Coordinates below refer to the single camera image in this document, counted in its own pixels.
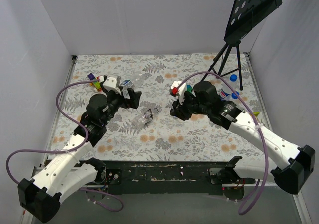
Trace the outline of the blue label bottle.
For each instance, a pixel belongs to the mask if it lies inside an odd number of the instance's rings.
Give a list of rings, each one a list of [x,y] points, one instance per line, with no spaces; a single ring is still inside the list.
[[[238,99],[239,96],[240,96],[240,93],[238,91],[235,91],[231,94],[227,94],[224,99],[226,101],[231,100],[231,99],[236,100],[236,99]]]

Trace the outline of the Pepsi plastic bottle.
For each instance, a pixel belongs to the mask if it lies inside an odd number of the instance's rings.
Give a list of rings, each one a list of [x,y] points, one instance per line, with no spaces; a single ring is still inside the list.
[[[236,91],[239,88],[238,84],[238,78],[235,82],[232,82],[230,80],[231,75],[224,76],[224,80]],[[225,100],[224,98],[226,97],[227,94],[231,94],[233,91],[225,84],[222,84],[221,90],[220,90],[220,96],[222,100]]]

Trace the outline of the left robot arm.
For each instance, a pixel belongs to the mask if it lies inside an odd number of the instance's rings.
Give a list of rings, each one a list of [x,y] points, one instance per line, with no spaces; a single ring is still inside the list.
[[[18,196],[23,208],[47,223],[57,214],[62,202],[83,185],[105,181],[106,167],[102,161],[91,158],[76,171],[73,167],[104,136],[107,124],[119,108],[138,108],[142,93],[129,88],[128,94],[129,97],[125,98],[122,93],[110,90],[89,99],[69,142],[42,171],[30,180],[22,179],[18,183]]]

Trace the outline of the blue bottle cap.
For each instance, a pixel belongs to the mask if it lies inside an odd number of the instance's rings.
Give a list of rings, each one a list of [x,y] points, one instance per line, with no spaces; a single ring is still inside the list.
[[[237,75],[235,75],[235,74],[232,74],[231,76],[230,76],[230,80],[232,81],[232,82],[235,82],[236,80],[237,80]]]
[[[238,91],[233,92],[232,95],[231,95],[231,97],[233,99],[237,99],[237,98],[239,98],[239,96],[240,96],[240,93]]]

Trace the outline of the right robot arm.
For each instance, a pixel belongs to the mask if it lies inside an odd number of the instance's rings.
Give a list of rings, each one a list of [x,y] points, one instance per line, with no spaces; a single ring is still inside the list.
[[[260,123],[254,123],[251,115],[236,103],[221,100],[215,86],[209,81],[195,84],[193,92],[188,91],[187,85],[181,81],[174,81],[170,92],[177,97],[170,110],[171,116],[186,121],[194,114],[205,115],[215,125],[242,137],[259,150],[267,148],[267,175],[264,174],[264,162],[248,162],[241,156],[235,156],[222,169],[210,173],[213,183],[230,184],[241,179],[265,179],[276,183],[289,194],[297,194],[313,172],[315,150],[312,147],[297,146]]]

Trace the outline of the clear bottle black label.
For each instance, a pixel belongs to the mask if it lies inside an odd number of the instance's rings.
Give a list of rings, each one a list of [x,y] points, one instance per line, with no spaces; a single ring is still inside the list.
[[[143,127],[150,123],[158,113],[155,113],[154,108],[147,109],[132,120],[132,124],[136,127]]]

